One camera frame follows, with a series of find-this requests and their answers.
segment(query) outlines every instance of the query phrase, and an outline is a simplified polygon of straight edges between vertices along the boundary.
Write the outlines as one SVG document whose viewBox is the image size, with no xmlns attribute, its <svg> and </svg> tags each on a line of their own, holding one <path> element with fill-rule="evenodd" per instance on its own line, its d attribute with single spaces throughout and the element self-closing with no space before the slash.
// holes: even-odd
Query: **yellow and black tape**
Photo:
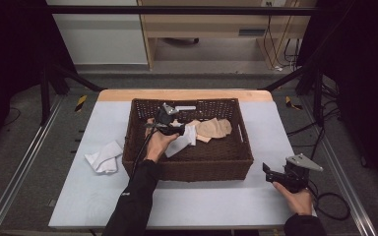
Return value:
<svg viewBox="0 0 378 236">
<path fill-rule="evenodd" d="M 84 105 L 86 101 L 86 95 L 82 95 L 81 98 L 79 98 L 78 104 L 76 105 L 75 111 L 79 112 L 82 110 L 82 106 Z"/>
<path fill-rule="evenodd" d="M 292 102 L 290 101 L 290 97 L 286 97 L 286 107 L 291 107 L 291 108 L 295 108 L 296 110 L 302 110 L 302 106 L 301 105 L 293 105 Z"/>
</svg>

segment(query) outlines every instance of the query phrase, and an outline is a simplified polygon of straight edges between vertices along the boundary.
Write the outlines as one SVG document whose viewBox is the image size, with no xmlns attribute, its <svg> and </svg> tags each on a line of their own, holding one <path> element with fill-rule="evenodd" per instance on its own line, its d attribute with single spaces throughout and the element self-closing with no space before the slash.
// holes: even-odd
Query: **white table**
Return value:
<svg viewBox="0 0 378 236">
<path fill-rule="evenodd" d="M 292 215 L 284 198 L 265 180 L 262 163 L 283 172 L 293 155 L 284 126 L 266 91 L 256 90 L 106 90 L 90 118 L 49 222 L 55 228 L 104 227 L 115 209 L 128 175 L 96 174 L 84 155 L 113 140 L 124 144 L 131 98 L 195 99 L 238 97 L 254 163 L 244 181 L 159 181 L 149 229 L 275 228 Z"/>
</svg>

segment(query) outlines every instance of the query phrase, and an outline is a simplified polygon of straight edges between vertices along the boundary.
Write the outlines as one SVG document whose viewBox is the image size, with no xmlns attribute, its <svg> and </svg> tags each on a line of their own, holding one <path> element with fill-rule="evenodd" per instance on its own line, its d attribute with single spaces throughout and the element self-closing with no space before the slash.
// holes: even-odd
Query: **black sleeve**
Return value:
<svg viewBox="0 0 378 236">
<path fill-rule="evenodd" d="M 286 236 L 326 236 L 327 233 L 318 217 L 294 214 L 284 224 Z"/>
<path fill-rule="evenodd" d="M 122 192 L 102 236 L 140 236 L 146 231 L 160 174 L 159 166 L 144 160 Z"/>
</svg>

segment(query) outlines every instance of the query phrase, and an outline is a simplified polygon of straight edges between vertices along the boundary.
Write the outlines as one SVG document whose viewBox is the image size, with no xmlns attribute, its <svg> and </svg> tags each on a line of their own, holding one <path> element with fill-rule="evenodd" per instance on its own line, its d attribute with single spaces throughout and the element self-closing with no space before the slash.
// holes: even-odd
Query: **basket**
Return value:
<svg viewBox="0 0 378 236">
<path fill-rule="evenodd" d="M 236 98 L 200 100 L 157 100 L 133 99 L 125 139 L 122 164 L 130 176 L 134 159 L 143 145 L 147 119 L 155 117 L 158 108 L 166 102 L 175 106 L 195 106 L 195 110 L 180 110 L 176 119 L 189 123 L 194 119 L 206 121 L 213 118 L 227 119 L 232 132 L 221 139 L 211 139 L 207 144 L 197 141 L 167 158 L 163 155 L 158 161 L 162 171 L 160 180 L 171 181 L 221 181 L 244 180 L 251 164 L 251 153 L 247 132 Z M 143 151 L 141 159 L 146 156 Z"/>
</svg>

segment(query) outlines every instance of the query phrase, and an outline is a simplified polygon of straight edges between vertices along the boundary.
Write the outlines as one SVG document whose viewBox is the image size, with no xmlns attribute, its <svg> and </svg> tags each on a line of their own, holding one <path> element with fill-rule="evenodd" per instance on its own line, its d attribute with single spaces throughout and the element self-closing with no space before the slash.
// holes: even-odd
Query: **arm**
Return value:
<svg viewBox="0 0 378 236">
<path fill-rule="evenodd" d="M 320 219 L 312 215 L 312 198 L 308 190 L 293 194 L 280 183 L 273 182 L 273 185 L 286 198 L 289 208 L 295 213 L 284 224 L 286 236 L 327 235 Z"/>
<path fill-rule="evenodd" d="M 157 162 L 168 145 L 178 135 L 164 136 L 155 132 L 147 145 L 147 155 L 139 165 L 134 179 L 122 192 L 115 211 L 109 218 L 102 236 L 144 235 L 153 205 L 153 192 L 160 174 Z"/>
</svg>

